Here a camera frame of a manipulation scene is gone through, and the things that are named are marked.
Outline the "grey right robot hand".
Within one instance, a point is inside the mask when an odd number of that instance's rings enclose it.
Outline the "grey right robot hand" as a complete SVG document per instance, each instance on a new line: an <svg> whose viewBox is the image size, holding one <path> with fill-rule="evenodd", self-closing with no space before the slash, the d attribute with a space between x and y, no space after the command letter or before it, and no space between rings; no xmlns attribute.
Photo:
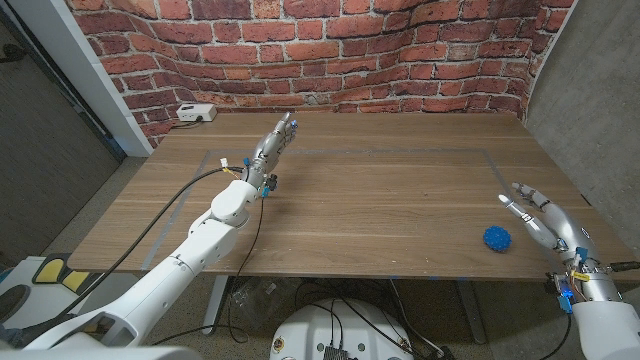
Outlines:
<svg viewBox="0 0 640 360"><path fill-rule="evenodd" d="M536 214L504 194L499 194L498 200L519 219L532 239L555 251L563 262L579 255L585 264L596 266L600 263L599 253L589 233L566 210L531 186L514 182L512 187L526 204L537 211Z"/></svg>

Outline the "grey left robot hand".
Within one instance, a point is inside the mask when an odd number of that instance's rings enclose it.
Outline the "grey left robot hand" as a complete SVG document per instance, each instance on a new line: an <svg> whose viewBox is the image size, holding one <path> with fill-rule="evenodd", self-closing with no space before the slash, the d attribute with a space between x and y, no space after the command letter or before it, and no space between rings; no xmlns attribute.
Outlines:
<svg viewBox="0 0 640 360"><path fill-rule="evenodd" d="M264 135L256 145L249 163L242 173L242 180L260 188L265 178L278 164L284 149L294 140L298 125L292 113L285 113L273 131Z"/></svg>

